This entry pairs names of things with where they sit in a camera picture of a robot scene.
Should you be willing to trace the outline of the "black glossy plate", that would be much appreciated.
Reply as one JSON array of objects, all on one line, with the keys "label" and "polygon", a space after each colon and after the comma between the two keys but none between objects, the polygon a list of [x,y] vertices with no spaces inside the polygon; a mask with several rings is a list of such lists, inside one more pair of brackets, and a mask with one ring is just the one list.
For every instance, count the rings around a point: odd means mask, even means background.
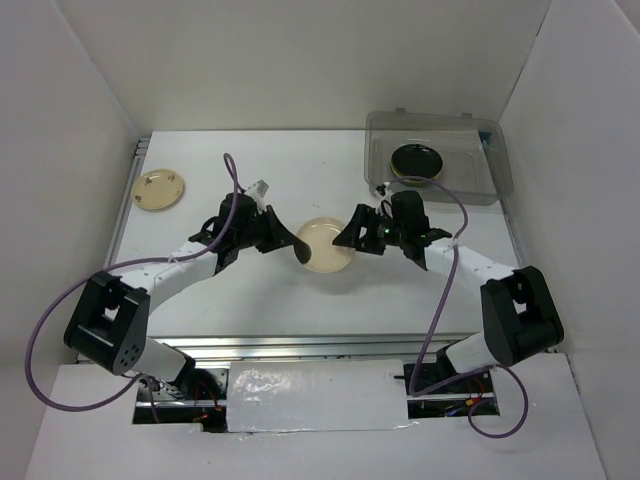
[{"label": "black glossy plate", "polygon": [[396,176],[420,176],[435,179],[443,169],[441,155],[423,144],[406,144],[391,155],[390,167]]}]

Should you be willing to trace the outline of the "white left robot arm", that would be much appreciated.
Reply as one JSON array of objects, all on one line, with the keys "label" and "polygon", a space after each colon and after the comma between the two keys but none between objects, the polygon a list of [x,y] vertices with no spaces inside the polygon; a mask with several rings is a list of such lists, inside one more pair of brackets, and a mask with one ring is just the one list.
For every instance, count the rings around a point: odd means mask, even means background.
[{"label": "white left robot arm", "polygon": [[291,247],[301,264],[310,247],[290,232],[273,208],[246,194],[229,194],[216,216],[173,253],[168,262],[152,262],[113,275],[90,277],[64,333],[66,346],[114,375],[129,371],[161,381],[176,399],[189,397],[197,381],[210,375],[189,355],[151,339],[148,323],[161,304],[190,286],[221,273],[243,249],[266,254]]}]

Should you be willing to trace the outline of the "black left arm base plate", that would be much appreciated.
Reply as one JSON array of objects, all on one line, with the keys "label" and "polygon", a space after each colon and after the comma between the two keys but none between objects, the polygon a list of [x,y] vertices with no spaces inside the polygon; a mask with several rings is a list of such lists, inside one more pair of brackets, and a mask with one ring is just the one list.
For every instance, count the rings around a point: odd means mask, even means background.
[{"label": "black left arm base plate", "polygon": [[204,401],[210,400],[218,404],[227,398],[226,380],[215,375],[215,372],[187,365],[171,382],[151,379],[151,389],[148,381],[138,382],[138,399],[142,401],[171,402],[171,401]]}]

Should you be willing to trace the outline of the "cream plate with brown motifs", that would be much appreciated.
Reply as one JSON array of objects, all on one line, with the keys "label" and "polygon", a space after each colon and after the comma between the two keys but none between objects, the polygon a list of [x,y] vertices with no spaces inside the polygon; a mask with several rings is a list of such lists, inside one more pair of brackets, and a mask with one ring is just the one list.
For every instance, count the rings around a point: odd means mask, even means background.
[{"label": "cream plate with brown motifs", "polygon": [[130,196],[135,206],[146,211],[164,210],[180,200],[185,190],[181,175],[170,169],[143,173],[132,187]]}]

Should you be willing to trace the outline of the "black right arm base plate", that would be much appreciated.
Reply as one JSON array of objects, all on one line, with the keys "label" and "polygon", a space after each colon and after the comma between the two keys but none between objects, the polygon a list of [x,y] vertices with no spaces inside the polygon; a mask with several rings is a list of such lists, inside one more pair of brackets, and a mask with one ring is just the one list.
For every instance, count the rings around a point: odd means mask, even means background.
[{"label": "black right arm base plate", "polygon": [[[415,396],[409,394],[409,383],[413,369],[413,363],[404,363],[401,369],[393,375],[395,380],[399,380],[405,384],[408,400],[416,400]],[[415,390],[417,392],[425,390],[444,379],[444,372],[437,367],[435,363],[423,363],[418,371]],[[421,398],[461,399],[482,397],[493,393],[494,386],[490,375],[488,373],[481,373],[447,384],[427,395],[421,395]]]}]

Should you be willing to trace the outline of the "lime green plate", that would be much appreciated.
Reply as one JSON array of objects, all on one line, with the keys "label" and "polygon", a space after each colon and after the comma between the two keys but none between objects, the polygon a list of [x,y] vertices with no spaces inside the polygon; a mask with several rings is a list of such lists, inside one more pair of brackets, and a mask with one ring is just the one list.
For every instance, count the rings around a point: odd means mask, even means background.
[{"label": "lime green plate", "polygon": [[438,174],[435,174],[433,177],[420,177],[420,178],[418,178],[417,176],[397,175],[396,178],[398,179],[398,182],[400,184],[405,185],[407,187],[426,188],[433,181],[437,181],[440,176],[441,176],[441,174],[438,173]]}]

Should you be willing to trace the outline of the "cream plate with black patch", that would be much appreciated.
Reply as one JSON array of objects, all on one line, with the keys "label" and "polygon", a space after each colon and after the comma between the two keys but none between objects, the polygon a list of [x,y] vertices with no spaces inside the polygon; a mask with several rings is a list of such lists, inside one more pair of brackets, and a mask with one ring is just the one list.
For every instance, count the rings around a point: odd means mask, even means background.
[{"label": "cream plate with black patch", "polygon": [[311,251],[310,260],[304,264],[305,268],[315,273],[336,273],[351,263],[355,251],[333,244],[344,227],[342,221],[332,217],[311,219],[300,227],[297,237]]}]

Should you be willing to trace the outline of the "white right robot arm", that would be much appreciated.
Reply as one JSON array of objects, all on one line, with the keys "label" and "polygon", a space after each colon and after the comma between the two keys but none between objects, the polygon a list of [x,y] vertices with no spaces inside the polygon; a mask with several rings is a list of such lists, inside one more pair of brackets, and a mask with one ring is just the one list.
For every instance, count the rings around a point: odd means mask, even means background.
[{"label": "white right robot arm", "polygon": [[381,255],[389,246],[425,271],[446,276],[480,301],[482,329],[443,347],[432,363],[438,385],[450,392],[495,365],[512,367],[560,344],[564,327],[543,273],[507,266],[459,244],[458,234],[431,226],[413,191],[394,193],[391,211],[360,204],[333,243]]}]

